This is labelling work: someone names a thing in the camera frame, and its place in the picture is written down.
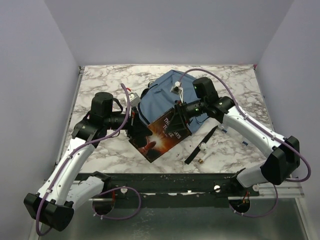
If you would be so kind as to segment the blue student backpack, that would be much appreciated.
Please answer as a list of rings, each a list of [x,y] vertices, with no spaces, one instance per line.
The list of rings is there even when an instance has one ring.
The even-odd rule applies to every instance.
[[[178,95],[171,93],[171,88],[182,75],[181,71],[170,70],[143,90],[137,107],[143,123],[148,125],[154,122],[180,100]],[[196,133],[208,118],[206,113],[192,118],[192,122],[188,125],[191,135]]]

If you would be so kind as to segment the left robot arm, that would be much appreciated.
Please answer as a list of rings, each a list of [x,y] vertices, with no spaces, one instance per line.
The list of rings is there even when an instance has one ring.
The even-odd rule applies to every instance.
[[[124,114],[113,111],[116,99],[112,94],[95,94],[90,111],[74,127],[67,150],[50,177],[37,193],[28,193],[24,198],[23,203],[35,220],[36,233],[39,236],[44,236],[41,224],[49,229],[63,231],[71,222],[75,210],[95,196],[110,196],[113,205],[117,193],[126,194],[127,191],[133,191],[138,202],[142,202],[136,189],[129,186],[112,186],[111,177],[99,171],[73,186],[83,164],[101,141],[110,139],[121,130],[130,131],[133,128],[135,114],[132,108],[140,98],[126,87],[124,92],[127,105]]]

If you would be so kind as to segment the dark red notebook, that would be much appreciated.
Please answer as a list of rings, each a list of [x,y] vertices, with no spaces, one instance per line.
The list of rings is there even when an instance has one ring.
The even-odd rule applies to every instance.
[[[147,136],[129,139],[130,144],[150,163],[192,135],[191,131],[190,133],[183,131],[166,133],[173,111],[174,109],[171,108],[152,123],[144,123],[147,126]]]

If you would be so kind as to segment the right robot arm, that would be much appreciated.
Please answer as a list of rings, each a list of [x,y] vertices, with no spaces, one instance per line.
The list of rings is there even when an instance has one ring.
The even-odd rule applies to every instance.
[[[186,130],[191,118],[207,114],[225,127],[237,131],[266,157],[264,163],[236,173],[230,183],[230,191],[234,195],[241,196],[247,192],[248,187],[256,184],[280,185],[299,167],[300,143],[295,137],[286,138],[250,118],[236,106],[233,99],[228,96],[220,97],[211,79],[201,77],[194,80],[192,85],[198,99],[174,105],[173,116],[165,133]]]

